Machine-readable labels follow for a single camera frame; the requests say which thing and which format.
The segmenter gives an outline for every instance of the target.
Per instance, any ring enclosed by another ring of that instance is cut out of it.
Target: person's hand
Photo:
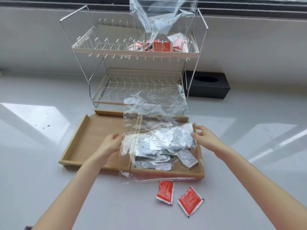
[[[105,137],[99,148],[91,156],[94,160],[103,160],[105,163],[109,156],[120,150],[122,140],[125,138],[125,135],[119,134],[110,134]]]
[[[195,128],[201,130],[201,132],[191,133],[191,136],[196,139],[197,143],[214,152],[218,158],[221,158],[222,152],[225,151],[228,146],[208,128],[204,126],[195,126]]]

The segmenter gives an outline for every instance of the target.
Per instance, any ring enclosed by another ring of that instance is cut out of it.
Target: white wall
[[[0,68],[18,71],[82,74],[59,19],[71,10],[0,7]],[[99,18],[131,19],[128,13],[93,13]],[[307,22],[206,16],[209,26],[199,71],[224,72],[230,83],[307,85]],[[65,22],[76,39],[89,29],[88,13]],[[204,29],[199,28],[197,41]],[[97,61],[81,55],[91,73]],[[171,70],[176,63],[112,60],[110,67]],[[187,64],[192,69],[195,61]]]

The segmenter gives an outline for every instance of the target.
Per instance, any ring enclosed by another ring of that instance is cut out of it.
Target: white table surface
[[[0,229],[34,225],[75,175],[58,160],[94,107],[84,77],[59,77],[0,78]],[[307,205],[306,94],[234,86],[224,100],[190,98],[188,105],[191,122]],[[156,199],[157,182],[123,184],[100,174],[73,229],[274,229],[225,164],[202,154],[205,179],[176,182],[172,206]],[[188,219],[176,201],[190,185],[205,202]]]

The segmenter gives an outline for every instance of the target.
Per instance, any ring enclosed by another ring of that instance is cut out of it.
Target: black tissue box
[[[185,73],[182,74],[183,87],[186,96],[188,94],[188,88],[192,75],[193,71],[186,71],[186,77]],[[230,86],[224,73],[195,71],[189,96],[224,99],[229,90]]]

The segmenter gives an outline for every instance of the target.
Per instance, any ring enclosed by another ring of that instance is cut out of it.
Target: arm
[[[277,230],[307,229],[307,209],[304,205],[226,146],[212,131],[204,126],[195,128],[202,132],[192,133],[192,137],[224,161]]]
[[[106,164],[109,156],[120,149],[123,139],[122,135],[108,135],[32,230],[71,230],[100,169]]]

